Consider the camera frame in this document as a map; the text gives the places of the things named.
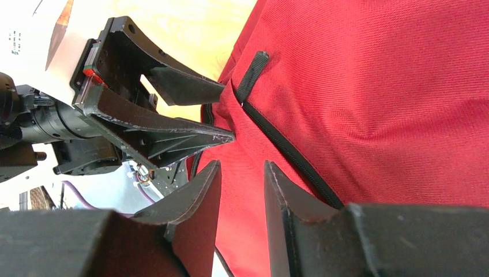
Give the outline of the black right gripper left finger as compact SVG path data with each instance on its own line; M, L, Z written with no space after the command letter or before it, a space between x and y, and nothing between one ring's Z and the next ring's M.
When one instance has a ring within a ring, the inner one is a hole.
M211 276L221 165L131 218L112 210L1 213L2 276Z

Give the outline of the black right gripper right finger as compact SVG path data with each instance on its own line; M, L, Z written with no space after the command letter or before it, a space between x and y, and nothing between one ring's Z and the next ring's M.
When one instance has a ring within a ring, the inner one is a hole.
M487 276L488 209L332 208L264 166L272 276Z

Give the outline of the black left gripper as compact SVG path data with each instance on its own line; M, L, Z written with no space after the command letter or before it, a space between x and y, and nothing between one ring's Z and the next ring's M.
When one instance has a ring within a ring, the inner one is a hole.
M17 87L25 106L17 117L22 141L51 144L56 175L83 176L117 170L117 147L160 169L235 140L229 130L139 106L149 100L141 76L170 106L215 103L224 89L164 52L129 16L111 17L98 38L87 40L70 80L72 105L81 113L33 87ZM90 82L102 85L88 88Z

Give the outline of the red backpack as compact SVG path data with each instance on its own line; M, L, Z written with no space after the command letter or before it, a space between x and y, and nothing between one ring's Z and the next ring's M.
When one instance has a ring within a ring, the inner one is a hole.
M487 1L258 1L206 123L219 160L216 246L269 276L264 164L322 201L488 206Z

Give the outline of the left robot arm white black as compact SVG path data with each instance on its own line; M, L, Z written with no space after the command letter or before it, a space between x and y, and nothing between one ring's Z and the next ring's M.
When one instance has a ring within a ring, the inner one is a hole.
M134 160L156 170L234 141L232 132L156 110L215 103L223 84L166 54L128 16L109 18L89 39L69 82L66 104L1 74L1 181L45 160L51 144L56 175L110 173Z

